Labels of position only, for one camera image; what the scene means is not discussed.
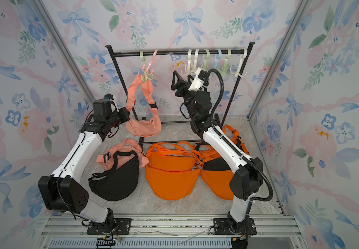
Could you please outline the orange bag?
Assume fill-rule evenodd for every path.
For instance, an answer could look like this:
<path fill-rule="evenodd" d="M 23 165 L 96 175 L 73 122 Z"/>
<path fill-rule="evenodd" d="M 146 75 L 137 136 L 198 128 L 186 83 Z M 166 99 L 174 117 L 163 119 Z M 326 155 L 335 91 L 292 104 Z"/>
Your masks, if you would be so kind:
<path fill-rule="evenodd" d="M 232 170 L 228 171 L 207 171 L 202 168 L 200 176 L 214 192 L 214 194 L 224 200 L 232 200 L 232 193 L 229 183 L 233 177 Z"/>
<path fill-rule="evenodd" d="M 174 201 L 192 193 L 202 168 L 173 172 L 155 169 L 147 165 L 145 172 L 154 194 L 163 200 Z"/>
<path fill-rule="evenodd" d="M 200 152 L 187 142 L 154 143 L 149 147 L 146 156 L 148 165 L 159 170 L 180 172 L 203 167 Z"/>

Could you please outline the black strap bag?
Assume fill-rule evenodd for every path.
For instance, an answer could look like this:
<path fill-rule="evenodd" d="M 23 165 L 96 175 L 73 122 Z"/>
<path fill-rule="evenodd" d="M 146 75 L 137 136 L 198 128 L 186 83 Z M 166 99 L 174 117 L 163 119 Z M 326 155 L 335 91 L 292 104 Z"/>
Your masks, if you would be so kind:
<path fill-rule="evenodd" d="M 231 170 L 228 163 L 222 156 L 208 143 L 199 142 L 195 144 L 195 150 L 201 153 L 204 166 L 207 171 L 228 171 Z"/>

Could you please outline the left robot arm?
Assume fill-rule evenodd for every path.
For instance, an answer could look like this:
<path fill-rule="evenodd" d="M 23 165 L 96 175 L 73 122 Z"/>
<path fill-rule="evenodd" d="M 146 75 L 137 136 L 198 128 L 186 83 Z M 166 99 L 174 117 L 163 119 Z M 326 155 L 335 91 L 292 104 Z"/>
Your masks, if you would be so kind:
<path fill-rule="evenodd" d="M 129 111 L 118 108 L 116 98 L 111 94 L 93 103 L 93 113 L 79 130 L 74 147 L 51 175 L 42 176 L 38 181 L 47 209 L 69 212 L 87 221 L 87 227 L 100 233 L 109 234 L 116 229 L 113 211 L 90 200 L 80 180 L 96 149 L 111 136 L 111 129 L 129 120 Z"/>

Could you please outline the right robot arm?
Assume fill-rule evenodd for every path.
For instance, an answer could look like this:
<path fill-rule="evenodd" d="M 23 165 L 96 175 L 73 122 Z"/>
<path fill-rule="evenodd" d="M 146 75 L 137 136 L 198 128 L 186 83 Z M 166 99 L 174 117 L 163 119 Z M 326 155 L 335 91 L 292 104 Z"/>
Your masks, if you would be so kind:
<path fill-rule="evenodd" d="M 233 234 L 248 234 L 251 207 L 253 201 L 258 199 L 256 194 L 265 175 L 262 162 L 237 147 L 222 131 L 219 121 L 213 118 L 215 107 L 206 86 L 210 74 L 217 72 L 200 71 L 192 82 L 187 82 L 174 71 L 171 90 L 177 97 L 183 98 L 193 132 L 218 152 L 234 174 L 229 182 L 234 198 L 224 229 Z"/>

